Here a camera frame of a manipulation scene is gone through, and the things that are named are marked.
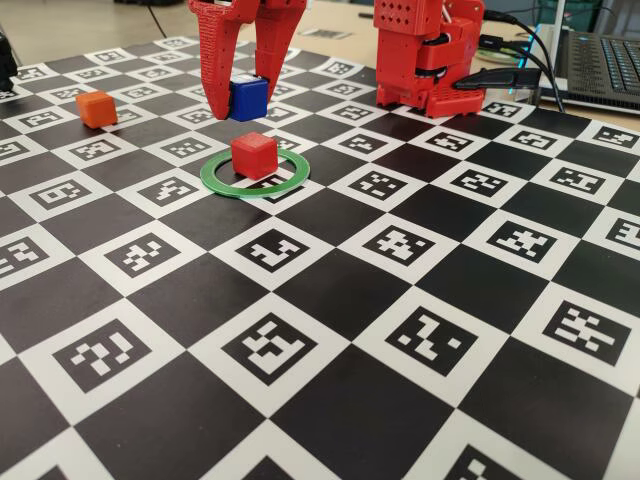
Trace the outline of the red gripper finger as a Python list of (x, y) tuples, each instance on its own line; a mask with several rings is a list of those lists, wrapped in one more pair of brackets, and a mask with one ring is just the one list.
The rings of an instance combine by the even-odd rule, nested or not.
[(305, 9), (305, 0), (266, 0), (259, 4), (255, 20), (255, 70), (268, 81), (268, 101)]
[(209, 106), (218, 120), (230, 111), (230, 78), (237, 37), (243, 24), (256, 18), (256, 1), (188, 1), (197, 17), (200, 38), (201, 82)]

